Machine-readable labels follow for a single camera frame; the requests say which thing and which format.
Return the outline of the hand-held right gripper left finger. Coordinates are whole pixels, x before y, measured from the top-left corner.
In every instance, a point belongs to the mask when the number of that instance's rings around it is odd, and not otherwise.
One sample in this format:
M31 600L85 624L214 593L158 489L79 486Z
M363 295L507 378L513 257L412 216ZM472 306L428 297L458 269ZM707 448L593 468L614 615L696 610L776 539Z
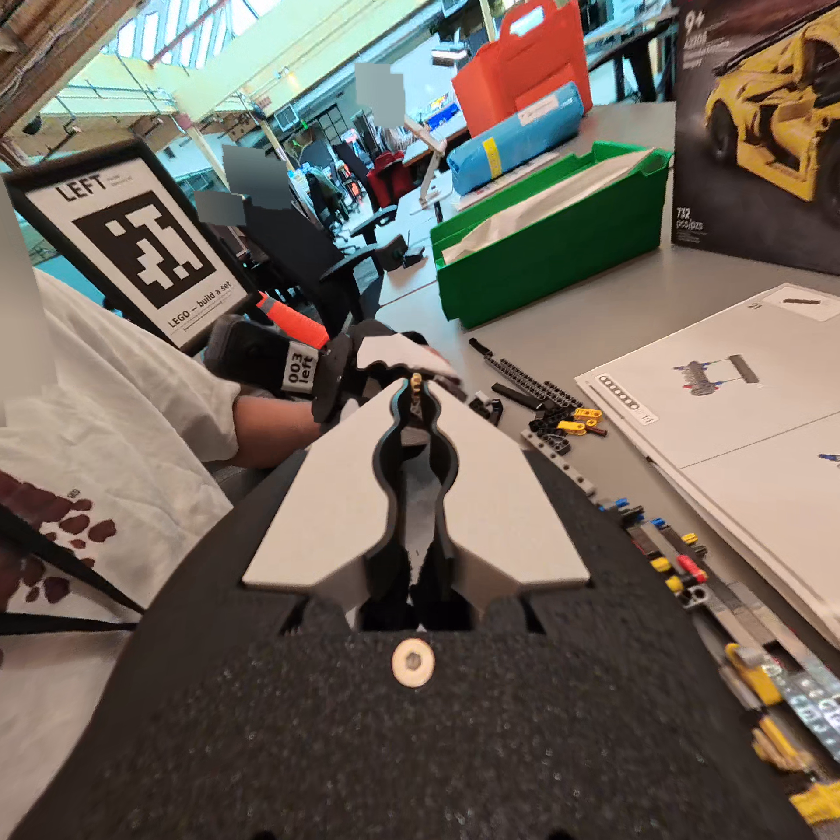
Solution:
M314 595L343 613L366 602L406 599L411 564L398 533L398 497L379 457L401 454L407 379L312 444L242 584L255 591Z

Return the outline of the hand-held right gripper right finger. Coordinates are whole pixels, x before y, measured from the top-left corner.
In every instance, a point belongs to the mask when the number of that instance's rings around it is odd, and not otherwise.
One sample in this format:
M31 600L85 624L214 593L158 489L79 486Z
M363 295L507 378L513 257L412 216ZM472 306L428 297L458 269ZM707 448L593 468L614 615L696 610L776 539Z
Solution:
M483 613L495 600L586 586L591 574L523 450L423 382L429 466L440 488L429 563L439 594Z

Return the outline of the person's left forearm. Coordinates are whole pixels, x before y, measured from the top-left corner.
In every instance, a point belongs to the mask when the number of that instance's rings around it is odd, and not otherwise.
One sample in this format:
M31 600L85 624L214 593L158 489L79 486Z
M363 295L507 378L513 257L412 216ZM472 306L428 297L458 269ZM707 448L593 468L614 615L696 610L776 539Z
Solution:
M233 418L237 452L228 462L245 469L276 468L322 434L308 402L242 395Z

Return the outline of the lego chassis assembly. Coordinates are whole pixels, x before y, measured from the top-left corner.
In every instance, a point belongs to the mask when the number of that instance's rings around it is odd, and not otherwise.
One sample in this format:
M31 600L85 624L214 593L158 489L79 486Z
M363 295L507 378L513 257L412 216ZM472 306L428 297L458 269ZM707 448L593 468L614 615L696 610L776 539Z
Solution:
M601 411L551 381L540 382L476 338L469 345L506 381L493 398L532 412L522 441L552 462L626 534L689 614L717 673L742 709L758 758L780 775L790 802L817 838L838 838L839 681L754 592L725 582L693 532L680 534L627 498L596 498L568 460L575 439L606 438Z

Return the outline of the lego instruction booklet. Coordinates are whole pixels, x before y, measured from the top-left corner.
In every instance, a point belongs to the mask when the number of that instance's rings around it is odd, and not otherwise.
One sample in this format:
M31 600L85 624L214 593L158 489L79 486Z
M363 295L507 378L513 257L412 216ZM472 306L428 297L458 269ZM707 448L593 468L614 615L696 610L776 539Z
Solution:
M838 296L785 283L575 382L838 648Z

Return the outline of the yellow car lego set box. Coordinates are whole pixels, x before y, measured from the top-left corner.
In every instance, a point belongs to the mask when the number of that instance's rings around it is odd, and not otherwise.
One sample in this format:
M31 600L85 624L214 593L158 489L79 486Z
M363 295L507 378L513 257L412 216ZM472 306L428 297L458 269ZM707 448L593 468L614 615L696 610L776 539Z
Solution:
M673 245L839 273L839 2L674 2Z

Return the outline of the orange traffic cone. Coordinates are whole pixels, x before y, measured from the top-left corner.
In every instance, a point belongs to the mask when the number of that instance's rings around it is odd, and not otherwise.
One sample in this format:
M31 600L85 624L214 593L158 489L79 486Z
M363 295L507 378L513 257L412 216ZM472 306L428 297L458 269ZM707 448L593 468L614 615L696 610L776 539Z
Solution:
M320 322L306 317L264 291L259 293L257 306L268 320L292 340L318 350L330 341L327 330Z

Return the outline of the black office chair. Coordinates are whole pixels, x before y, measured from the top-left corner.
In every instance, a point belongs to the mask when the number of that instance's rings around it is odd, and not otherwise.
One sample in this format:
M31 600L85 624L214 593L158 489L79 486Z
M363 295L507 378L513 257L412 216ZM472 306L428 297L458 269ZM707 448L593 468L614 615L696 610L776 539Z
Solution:
M378 306L362 294L354 269L371 259L378 281L384 272L375 263L378 245L343 255L331 238L293 208L264 208L244 200L245 232L278 265L293 286L315 307L331 339L352 322L372 319Z

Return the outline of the person's white printed shirt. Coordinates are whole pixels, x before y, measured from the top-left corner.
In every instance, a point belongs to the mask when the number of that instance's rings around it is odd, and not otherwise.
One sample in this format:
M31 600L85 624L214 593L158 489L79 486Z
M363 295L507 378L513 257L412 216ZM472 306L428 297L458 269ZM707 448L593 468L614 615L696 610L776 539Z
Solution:
M141 606L231 505L205 463L237 452L239 388L35 269L57 383L10 407L2 506ZM2 637L1 831L87 727L127 632Z

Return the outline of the green plastic bin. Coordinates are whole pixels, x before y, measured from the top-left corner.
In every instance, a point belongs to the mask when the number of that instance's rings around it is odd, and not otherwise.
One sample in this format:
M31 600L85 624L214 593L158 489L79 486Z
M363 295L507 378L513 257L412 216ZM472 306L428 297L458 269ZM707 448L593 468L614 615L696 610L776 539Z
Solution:
M446 266L443 251L492 214L597 162L655 148L613 185L488 248ZM438 295L446 319L473 329L500 319L660 246L672 150L596 141L584 154L553 156L507 189L433 228Z

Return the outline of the framed black white marker sign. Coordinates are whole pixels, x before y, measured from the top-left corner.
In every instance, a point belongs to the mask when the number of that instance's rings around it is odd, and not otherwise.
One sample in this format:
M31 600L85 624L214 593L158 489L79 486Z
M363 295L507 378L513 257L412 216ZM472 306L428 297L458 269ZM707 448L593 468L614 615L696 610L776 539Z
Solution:
M136 326L186 354L256 312L244 268L142 140L3 175L15 211Z

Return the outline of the white label sheet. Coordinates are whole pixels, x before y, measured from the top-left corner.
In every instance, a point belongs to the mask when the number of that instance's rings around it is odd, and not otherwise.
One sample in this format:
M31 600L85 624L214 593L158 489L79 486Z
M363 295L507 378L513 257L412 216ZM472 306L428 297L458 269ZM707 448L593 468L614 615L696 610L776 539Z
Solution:
M484 201L488 197L504 191L513 183L520 181L524 176L526 175L516 172L507 173L486 185L478 187L473 192L463 195L457 202L454 203L454 208L457 213L463 212L467 208Z

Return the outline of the red office chair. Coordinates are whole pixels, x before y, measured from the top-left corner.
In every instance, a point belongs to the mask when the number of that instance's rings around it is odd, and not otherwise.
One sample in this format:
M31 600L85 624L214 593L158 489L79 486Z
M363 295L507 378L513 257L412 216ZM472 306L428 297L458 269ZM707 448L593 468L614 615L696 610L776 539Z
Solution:
M412 172L403 165L404 151L385 152L366 174L366 188L376 210L398 204L414 189Z

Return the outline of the white paper bag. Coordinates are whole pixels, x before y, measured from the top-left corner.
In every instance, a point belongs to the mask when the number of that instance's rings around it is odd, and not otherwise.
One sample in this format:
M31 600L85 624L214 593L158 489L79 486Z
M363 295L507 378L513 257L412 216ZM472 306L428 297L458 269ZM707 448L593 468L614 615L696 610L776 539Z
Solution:
M583 202L602 189L620 182L641 164L652 162L654 152L655 148L646 148L594 163L535 196L492 214L457 244L444 249L444 264L449 266Z

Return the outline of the orange-red bag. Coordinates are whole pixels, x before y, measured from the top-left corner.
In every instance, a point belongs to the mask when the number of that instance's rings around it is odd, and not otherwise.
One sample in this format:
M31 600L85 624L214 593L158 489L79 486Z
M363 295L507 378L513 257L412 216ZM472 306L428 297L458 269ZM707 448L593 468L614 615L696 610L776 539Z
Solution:
M478 49L453 87L474 139L570 82L588 113L592 91L579 4L531 1L506 13L497 40Z

